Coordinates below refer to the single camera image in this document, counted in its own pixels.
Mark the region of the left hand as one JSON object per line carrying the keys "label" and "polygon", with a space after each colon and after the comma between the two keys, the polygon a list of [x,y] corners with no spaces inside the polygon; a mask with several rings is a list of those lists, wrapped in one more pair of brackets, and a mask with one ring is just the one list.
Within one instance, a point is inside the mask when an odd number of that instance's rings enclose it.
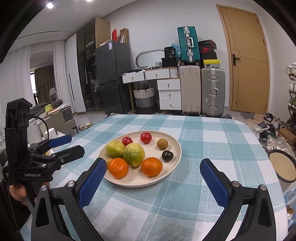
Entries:
{"label": "left hand", "polygon": [[27,197],[27,190],[22,184],[14,184],[9,186],[11,196],[23,205],[27,205],[25,198]]}

